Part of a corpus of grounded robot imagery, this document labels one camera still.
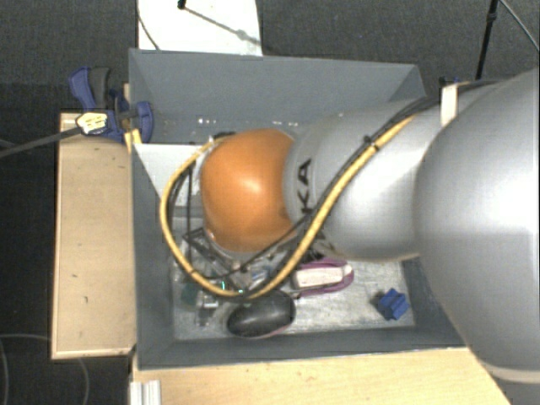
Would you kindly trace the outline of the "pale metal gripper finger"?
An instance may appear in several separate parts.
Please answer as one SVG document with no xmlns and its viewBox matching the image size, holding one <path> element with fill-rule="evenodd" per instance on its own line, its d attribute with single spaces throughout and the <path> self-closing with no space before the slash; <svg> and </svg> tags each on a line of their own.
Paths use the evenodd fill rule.
<svg viewBox="0 0 540 405">
<path fill-rule="evenodd" d="M 196 324 L 199 327 L 207 327 L 212 322 L 219 302 L 211 294 L 200 294 L 196 303 Z"/>
</svg>

